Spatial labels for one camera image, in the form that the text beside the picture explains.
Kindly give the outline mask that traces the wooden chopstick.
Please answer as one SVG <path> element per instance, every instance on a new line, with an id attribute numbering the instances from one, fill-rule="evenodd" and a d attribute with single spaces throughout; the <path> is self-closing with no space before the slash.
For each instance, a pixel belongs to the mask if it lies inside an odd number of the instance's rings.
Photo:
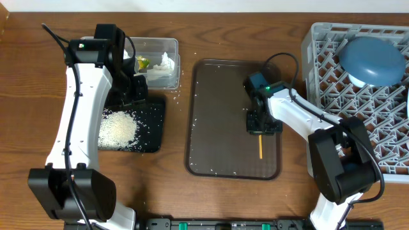
<path id="1" fill-rule="evenodd" d="M 262 135 L 259 135 L 259 136 L 258 136 L 258 143 L 259 143 L 259 159 L 263 159 Z"/>

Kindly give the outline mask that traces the yellow green snack wrapper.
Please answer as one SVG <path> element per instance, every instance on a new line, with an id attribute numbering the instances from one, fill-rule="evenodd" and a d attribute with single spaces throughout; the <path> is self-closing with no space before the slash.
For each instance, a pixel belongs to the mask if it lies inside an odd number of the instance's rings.
<path id="1" fill-rule="evenodd" d="M 138 63 L 138 70 L 147 69 L 150 65 L 150 60 L 143 56 L 137 56 L 136 61 Z"/>

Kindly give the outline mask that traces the white napkin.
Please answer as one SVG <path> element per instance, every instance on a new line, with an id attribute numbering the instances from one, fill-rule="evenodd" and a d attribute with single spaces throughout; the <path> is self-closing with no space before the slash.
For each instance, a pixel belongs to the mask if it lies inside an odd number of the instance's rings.
<path id="1" fill-rule="evenodd" d="M 163 72 L 172 72 L 174 70 L 174 66 L 175 66 L 174 60 L 168 56 L 167 52 L 164 52 L 162 54 L 161 64 L 154 65 L 153 69 Z"/>
<path id="2" fill-rule="evenodd" d="M 123 59 L 130 59 L 130 56 L 126 50 L 123 51 Z"/>

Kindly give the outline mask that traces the white rice pile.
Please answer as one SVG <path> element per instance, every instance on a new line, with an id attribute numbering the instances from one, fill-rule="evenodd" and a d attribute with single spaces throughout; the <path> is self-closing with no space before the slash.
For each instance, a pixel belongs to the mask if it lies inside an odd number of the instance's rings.
<path id="1" fill-rule="evenodd" d="M 139 147 L 140 124 L 134 111 L 104 109 L 98 136 L 100 150 L 135 151 Z"/>

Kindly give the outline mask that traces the light blue bowl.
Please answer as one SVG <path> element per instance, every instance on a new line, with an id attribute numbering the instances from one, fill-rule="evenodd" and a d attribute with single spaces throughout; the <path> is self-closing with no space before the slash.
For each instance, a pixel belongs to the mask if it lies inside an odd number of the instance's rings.
<path id="1" fill-rule="evenodd" d="M 348 74 L 348 79 L 355 87 L 363 88 L 366 85 L 365 82 L 358 80 L 357 78 L 352 76 L 350 73 Z"/>

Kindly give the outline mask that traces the dark blue plate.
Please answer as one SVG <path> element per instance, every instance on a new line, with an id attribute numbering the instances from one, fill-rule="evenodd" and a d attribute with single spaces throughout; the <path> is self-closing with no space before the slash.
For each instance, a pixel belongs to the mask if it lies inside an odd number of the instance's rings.
<path id="1" fill-rule="evenodd" d="M 358 37 L 339 53 L 342 68 L 371 87 L 393 86 L 405 73 L 405 58 L 390 43 L 378 38 Z"/>

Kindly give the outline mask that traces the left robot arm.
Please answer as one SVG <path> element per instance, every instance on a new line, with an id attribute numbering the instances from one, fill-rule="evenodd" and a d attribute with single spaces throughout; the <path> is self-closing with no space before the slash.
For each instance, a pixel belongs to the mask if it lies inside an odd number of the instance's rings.
<path id="1" fill-rule="evenodd" d="M 145 102 L 144 77 L 125 59 L 130 38 L 114 24 L 98 24 L 92 38 L 55 38 L 66 65 L 66 96 L 54 145 L 27 184 L 46 214 L 69 229 L 134 229 L 135 210 L 116 198 L 115 183 L 99 171 L 98 135 L 105 107 Z"/>

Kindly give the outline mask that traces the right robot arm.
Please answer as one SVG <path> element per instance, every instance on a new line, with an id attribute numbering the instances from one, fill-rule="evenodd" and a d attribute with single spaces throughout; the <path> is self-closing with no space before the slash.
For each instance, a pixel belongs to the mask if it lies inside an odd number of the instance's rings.
<path id="1" fill-rule="evenodd" d="M 246 129 L 262 137 L 282 132 L 287 124 L 308 144 L 313 178 L 320 191 L 309 216 L 313 229 L 344 229 L 355 204 L 364 203 L 363 193 L 385 181 L 363 122 L 327 114 L 298 95 L 289 84 L 269 84 L 256 72 L 243 82 L 252 101 Z"/>

